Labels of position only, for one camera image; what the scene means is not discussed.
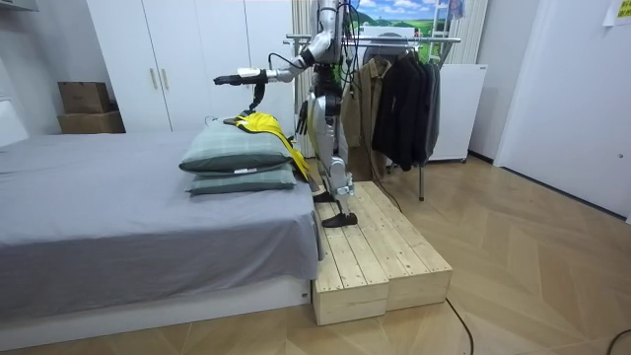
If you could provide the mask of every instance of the wooden step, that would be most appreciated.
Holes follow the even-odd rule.
[[[349,199],[357,226],[320,227],[324,259],[314,281],[318,324],[445,301],[452,268],[372,182],[356,182]],[[316,205],[320,219],[337,213]]]

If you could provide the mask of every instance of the yellow cloth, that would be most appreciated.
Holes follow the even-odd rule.
[[[296,169],[298,169],[305,180],[308,180],[308,173],[310,171],[309,164],[305,161],[303,154],[294,149],[287,138],[285,138],[283,130],[280,128],[280,123],[278,123],[278,120],[276,120],[273,115],[263,112],[254,112],[249,115],[240,115],[234,120],[230,120],[230,123],[248,133],[267,132],[277,136],[291,154]]]

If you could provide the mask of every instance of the mattress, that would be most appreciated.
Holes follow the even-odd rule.
[[[193,133],[0,148],[0,320],[316,278],[309,186],[190,196]]]

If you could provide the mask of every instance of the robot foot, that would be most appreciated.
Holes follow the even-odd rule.
[[[344,226],[354,226],[356,224],[357,216],[355,216],[355,213],[350,213],[348,215],[340,213],[335,217],[322,221],[322,226],[325,228],[339,228]]]
[[[315,203],[335,202],[335,198],[333,198],[333,195],[328,193],[328,191],[325,191],[321,194],[314,196],[314,202]]]

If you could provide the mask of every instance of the brown coat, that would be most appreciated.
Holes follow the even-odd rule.
[[[381,178],[386,172],[386,156],[372,151],[371,141],[382,96],[384,74],[389,68],[390,63],[387,60],[371,59],[355,73],[353,85],[346,87],[342,97],[340,117],[349,147],[348,168],[357,181]],[[372,167],[368,152],[372,157]]]

